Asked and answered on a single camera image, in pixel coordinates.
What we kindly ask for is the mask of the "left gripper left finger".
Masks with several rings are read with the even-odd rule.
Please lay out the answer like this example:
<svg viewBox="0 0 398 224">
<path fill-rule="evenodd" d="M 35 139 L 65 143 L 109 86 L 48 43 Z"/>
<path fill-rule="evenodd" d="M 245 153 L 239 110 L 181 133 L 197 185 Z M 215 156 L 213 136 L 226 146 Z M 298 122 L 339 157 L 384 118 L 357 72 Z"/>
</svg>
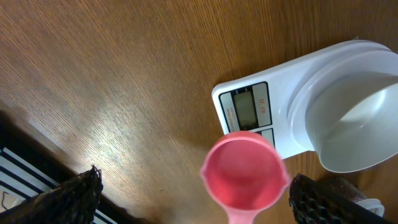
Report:
<svg viewBox="0 0 398 224">
<path fill-rule="evenodd" d="M 103 189 L 101 170 L 90 170 L 62 182 L 1 213 L 7 224 L 92 224 Z"/>
</svg>

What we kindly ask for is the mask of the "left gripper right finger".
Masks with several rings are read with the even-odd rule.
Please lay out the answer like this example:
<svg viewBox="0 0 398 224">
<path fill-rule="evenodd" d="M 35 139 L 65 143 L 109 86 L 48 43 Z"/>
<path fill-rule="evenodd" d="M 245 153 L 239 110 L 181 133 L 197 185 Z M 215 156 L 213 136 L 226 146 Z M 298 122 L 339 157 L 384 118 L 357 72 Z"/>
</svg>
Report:
<svg viewBox="0 0 398 224">
<path fill-rule="evenodd" d="M 289 206 L 297 223 L 388 224 L 389 220 L 366 210 L 317 182 L 297 174 L 290 183 Z"/>
</svg>

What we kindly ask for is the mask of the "pink plastic measuring scoop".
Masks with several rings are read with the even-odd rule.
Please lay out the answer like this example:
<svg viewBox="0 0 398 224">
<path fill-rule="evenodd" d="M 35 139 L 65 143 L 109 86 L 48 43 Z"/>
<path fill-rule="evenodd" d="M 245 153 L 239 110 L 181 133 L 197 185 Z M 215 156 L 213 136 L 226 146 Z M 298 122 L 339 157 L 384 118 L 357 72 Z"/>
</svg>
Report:
<svg viewBox="0 0 398 224">
<path fill-rule="evenodd" d="M 287 168 L 260 134 L 237 131 L 220 138 L 208 152 L 200 175 L 228 222 L 253 223 L 289 186 Z"/>
</svg>

